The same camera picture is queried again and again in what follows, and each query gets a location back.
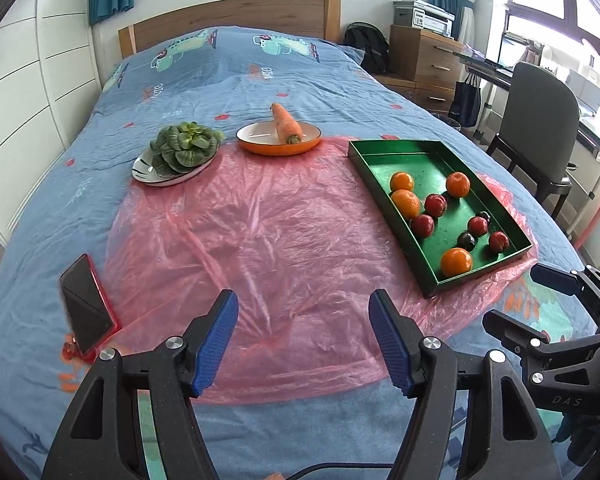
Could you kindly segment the dark plum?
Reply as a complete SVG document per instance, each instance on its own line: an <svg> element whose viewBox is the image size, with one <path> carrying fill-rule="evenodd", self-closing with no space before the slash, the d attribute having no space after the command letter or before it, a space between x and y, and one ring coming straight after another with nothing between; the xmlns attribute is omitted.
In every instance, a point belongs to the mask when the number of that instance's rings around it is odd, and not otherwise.
<svg viewBox="0 0 600 480"><path fill-rule="evenodd" d="M491 215L485 210L478 212L477 216L483 218L488 223L491 222Z"/></svg>
<svg viewBox="0 0 600 480"><path fill-rule="evenodd" d="M472 252L476 245L476 238L468 231L461 232L456 239L456 246L463 248L466 252Z"/></svg>

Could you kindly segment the small red apple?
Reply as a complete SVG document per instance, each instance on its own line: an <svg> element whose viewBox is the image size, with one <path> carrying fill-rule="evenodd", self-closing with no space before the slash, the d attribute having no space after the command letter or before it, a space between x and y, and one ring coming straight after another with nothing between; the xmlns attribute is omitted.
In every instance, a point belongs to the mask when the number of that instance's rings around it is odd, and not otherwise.
<svg viewBox="0 0 600 480"><path fill-rule="evenodd" d="M429 194L426 197L424 208L426 214L432 218L441 218L448 210L448 202L442 194Z"/></svg>
<svg viewBox="0 0 600 480"><path fill-rule="evenodd" d="M504 232L496 231L490 235L488 245L494 254L502 254L509 248L509 238Z"/></svg>

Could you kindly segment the red cased smartphone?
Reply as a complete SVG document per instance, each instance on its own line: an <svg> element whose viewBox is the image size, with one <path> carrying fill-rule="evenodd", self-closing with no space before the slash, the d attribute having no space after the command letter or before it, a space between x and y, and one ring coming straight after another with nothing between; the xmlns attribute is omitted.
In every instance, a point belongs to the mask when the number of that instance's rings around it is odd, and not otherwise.
<svg viewBox="0 0 600 480"><path fill-rule="evenodd" d="M80 255L61 274L59 286L76 354L82 361L93 363L98 349L121 325L92 258Z"/></svg>

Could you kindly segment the green rectangular tray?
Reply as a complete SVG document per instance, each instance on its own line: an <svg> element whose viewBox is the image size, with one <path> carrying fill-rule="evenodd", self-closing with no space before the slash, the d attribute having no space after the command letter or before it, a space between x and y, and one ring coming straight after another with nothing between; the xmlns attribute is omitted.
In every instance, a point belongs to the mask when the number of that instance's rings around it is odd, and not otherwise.
<svg viewBox="0 0 600 480"><path fill-rule="evenodd" d="M440 141L357 140L348 156L425 297L508 268L533 247L504 202Z"/></svg>

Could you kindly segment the dark plum in tray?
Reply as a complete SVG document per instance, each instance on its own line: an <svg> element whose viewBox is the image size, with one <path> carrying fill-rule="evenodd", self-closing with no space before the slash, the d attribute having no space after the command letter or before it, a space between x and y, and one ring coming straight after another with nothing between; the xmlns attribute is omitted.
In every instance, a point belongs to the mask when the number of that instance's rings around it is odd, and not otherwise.
<svg viewBox="0 0 600 480"><path fill-rule="evenodd" d="M483 218L488 223L491 222L491 215L485 210L478 212L477 216Z"/></svg>

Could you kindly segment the small red apple in tray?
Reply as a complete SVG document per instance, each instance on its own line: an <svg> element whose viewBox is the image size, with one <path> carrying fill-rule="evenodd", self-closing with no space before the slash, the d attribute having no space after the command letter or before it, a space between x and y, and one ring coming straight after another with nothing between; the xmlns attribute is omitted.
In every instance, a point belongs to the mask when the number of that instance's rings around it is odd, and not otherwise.
<svg viewBox="0 0 600 480"><path fill-rule="evenodd" d="M432 218L441 218L448 210L448 202L442 194L429 194L426 197L424 208L426 214Z"/></svg>

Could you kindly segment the dark grey chair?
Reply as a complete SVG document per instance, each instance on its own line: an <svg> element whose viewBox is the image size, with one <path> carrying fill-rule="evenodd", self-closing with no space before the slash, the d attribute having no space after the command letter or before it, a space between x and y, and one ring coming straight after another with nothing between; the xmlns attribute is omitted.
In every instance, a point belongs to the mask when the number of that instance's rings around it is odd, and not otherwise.
<svg viewBox="0 0 600 480"><path fill-rule="evenodd" d="M539 118L536 104L522 106L514 103L508 92L500 131L494 136L486 154L500 151L509 158L507 170L520 168L536 185L534 197L540 204L555 195L552 211L556 219L572 189L567 172L570 157L577 141L578 128L567 126L565 119L549 118L546 124Z"/></svg>

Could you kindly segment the grey waste bin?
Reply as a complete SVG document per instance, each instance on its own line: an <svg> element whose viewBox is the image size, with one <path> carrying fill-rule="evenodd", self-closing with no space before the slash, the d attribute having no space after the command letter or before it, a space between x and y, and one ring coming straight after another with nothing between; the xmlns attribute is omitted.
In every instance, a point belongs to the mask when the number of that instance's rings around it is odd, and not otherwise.
<svg viewBox="0 0 600 480"><path fill-rule="evenodd" d="M434 117L437 118L437 120L440 120L440 122L444 122L445 125L448 125L456 131L462 130L462 126L456 120L449 118L445 114L434 114Z"/></svg>

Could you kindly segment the dark blue tote bag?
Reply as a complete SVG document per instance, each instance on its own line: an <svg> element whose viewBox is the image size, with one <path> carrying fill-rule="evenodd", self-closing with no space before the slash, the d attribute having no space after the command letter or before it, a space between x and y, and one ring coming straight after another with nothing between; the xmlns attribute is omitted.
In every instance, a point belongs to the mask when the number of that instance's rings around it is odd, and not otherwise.
<svg viewBox="0 0 600 480"><path fill-rule="evenodd" d="M455 84L454 99L449 109L449 118L464 128L477 125L482 104L479 78L469 74Z"/></svg>

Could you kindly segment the desk with items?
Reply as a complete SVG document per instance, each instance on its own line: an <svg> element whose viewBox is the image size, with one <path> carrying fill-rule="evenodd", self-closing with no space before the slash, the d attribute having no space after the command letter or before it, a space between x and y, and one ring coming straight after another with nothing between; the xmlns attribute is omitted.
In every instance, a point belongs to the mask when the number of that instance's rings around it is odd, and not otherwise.
<svg viewBox="0 0 600 480"><path fill-rule="evenodd" d="M578 138L587 140L600 151L600 100L588 102L581 93L591 95L598 87L570 70L560 79L544 67L519 61L513 70L493 64L475 55L458 55L468 73L506 90L514 103L522 106L536 104L539 118L546 124L549 118L565 119L567 126L578 128Z"/></svg>

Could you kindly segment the pink plastic sheet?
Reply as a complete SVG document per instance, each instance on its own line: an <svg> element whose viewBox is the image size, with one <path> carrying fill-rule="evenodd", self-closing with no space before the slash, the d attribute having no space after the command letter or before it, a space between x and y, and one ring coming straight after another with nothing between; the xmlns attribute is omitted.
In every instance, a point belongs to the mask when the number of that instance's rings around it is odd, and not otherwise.
<svg viewBox="0 0 600 480"><path fill-rule="evenodd" d="M374 290L446 338L538 258L529 252L425 298L347 151L345 138L281 158L229 143L182 184L131 184L106 249L104 284L121 325L110 344L125 354L151 350L230 289L238 321L204 402L324 396L387 377L368 320Z"/></svg>

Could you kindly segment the white patterned plate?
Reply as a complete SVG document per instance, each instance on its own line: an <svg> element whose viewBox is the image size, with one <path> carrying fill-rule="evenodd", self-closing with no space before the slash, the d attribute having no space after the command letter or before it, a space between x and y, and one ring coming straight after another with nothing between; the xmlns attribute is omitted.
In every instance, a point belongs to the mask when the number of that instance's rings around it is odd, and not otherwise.
<svg viewBox="0 0 600 480"><path fill-rule="evenodd" d="M152 186L153 188L165 188L166 186L177 185L183 183L197 174L203 172L212 163L212 159L204 162L194 168L181 174L173 170L162 158L161 155L146 148L140 156L135 159L132 166L132 177L137 182L144 185Z"/></svg>

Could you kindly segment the wooden drawer cabinet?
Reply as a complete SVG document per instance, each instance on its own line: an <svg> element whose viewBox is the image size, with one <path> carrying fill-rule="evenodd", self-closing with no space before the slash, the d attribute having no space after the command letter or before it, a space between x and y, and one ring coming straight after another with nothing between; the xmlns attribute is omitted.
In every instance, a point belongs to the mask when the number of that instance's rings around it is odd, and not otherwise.
<svg viewBox="0 0 600 480"><path fill-rule="evenodd" d="M375 78L428 112L448 114L460 80L463 45L428 29L392 25L389 73Z"/></svg>

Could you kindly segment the green bok choy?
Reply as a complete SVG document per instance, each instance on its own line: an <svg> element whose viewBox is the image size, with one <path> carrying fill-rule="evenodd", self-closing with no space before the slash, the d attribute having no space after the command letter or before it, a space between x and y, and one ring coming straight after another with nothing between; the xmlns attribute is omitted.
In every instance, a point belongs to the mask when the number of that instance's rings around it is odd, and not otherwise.
<svg viewBox="0 0 600 480"><path fill-rule="evenodd" d="M180 122L163 127L149 148L161 155L173 170L184 174L212 159L223 141L224 134L220 130L198 122Z"/></svg>

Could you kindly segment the orange carrot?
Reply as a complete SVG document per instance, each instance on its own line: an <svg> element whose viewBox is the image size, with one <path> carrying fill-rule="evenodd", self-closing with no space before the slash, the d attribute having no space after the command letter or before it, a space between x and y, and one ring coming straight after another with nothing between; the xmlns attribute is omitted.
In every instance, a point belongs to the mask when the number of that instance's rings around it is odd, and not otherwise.
<svg viewBox="0 0 600 480"><path fill-rule="evenodd" d="M298 144L302 141L302 128L282 104L273 103L271 112L275 131L281 144Z"/></svg>

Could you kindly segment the grey printer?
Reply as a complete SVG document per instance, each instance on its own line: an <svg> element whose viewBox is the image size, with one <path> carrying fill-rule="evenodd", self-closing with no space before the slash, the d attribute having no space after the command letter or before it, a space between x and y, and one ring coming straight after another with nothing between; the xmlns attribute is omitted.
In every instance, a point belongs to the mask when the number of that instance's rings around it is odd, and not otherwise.
<svg viewBox="0 0 600 480"><path fill-rule="evenodd" d="M393 3L393 24L427 29L451 37L455 16L422 0L398 0Z"/></svg>

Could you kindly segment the blue cartoon bed cover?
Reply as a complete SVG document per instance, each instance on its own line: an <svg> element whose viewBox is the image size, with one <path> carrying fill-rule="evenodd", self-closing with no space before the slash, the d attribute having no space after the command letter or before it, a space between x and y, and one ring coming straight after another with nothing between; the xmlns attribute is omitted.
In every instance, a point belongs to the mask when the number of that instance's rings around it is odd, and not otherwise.
<svg viewBox="0 0 600 480"><path fill-rule="evenodd" d="M550 215L466 136L366 74L355 54L289 35L275 52L276 38L268 30L211 27L198 35L196 49L174 63L163 47L127 58L106 83L85 128L30 198L0 265L0 441L26 477L42 474L88 370L64 349L72 333L60 276L87 254L105 289L109 233L129 187L140 183L132 177L133 162L165 126L198 122L220 130L224 141L214 159L224 145L239 146L240 128L273 122L273 103L297 122L319 128L321 142L440 141L485 178L513 213L531 237L535 262L566 271L580 266ZM594 333L577 299L535 284L528 271L486 311L504 311L551 341ZM498 343L484 331L482 316L446 338L421 330L457 351L483 356ZM413 411L388 373L360 388L288 401L212 404L203 396L194 411L223 479L262 479L324 463L332 463L332 470L321 470L321 478L385 478Z"/></svg>

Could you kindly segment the orange oval dish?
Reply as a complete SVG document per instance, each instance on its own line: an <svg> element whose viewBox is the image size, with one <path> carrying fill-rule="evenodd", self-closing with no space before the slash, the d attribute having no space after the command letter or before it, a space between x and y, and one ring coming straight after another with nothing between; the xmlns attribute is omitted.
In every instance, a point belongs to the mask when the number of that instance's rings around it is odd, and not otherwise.
<svg viewBox="0 0 600 480"><path fill-rule="evenodd" d="M241 148L252 154L273 157L294 156L311 151L322 140L322 132L314 125L299 122L302 129L299 143L283 143L277 134L274 122L255 122L240 128L236 133Z"/></svg>

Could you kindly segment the black backpack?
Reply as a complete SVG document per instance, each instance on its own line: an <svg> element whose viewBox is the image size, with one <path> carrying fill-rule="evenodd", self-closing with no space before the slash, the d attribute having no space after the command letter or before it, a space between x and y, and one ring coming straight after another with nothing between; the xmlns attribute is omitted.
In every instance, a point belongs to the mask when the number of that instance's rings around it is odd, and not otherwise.
<svg viewBox="0 0 600 480"><path fill-rule="evenodd" d="M389 44L381 30L365 22L353 22L344 32L343 42L348 47L364 52L361 66L372 75L389 73Z"/></svg>

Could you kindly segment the white wardrobe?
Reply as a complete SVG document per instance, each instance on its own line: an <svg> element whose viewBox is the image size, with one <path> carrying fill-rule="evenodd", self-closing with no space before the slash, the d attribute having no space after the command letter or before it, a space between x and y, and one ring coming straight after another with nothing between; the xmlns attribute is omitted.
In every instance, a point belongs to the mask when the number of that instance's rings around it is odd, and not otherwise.
<svg viewBox="0 0 600 480"><path fill-rule="evenodd" d="M0 21L0 244L100 93L88 0L16 0Z"/></svg>

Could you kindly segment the wooden headboard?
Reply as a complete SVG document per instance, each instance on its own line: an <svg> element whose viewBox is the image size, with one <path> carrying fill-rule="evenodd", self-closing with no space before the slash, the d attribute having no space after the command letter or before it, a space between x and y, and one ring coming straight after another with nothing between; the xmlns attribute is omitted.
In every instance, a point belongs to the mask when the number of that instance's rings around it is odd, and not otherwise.
<svg viewBox="0 0 600 480"><path fill-rule="evenodd" d="M274 30L338 42L341 0L218 0L166 12L118 30L128 58L164 40L211 26Z"/></svg>

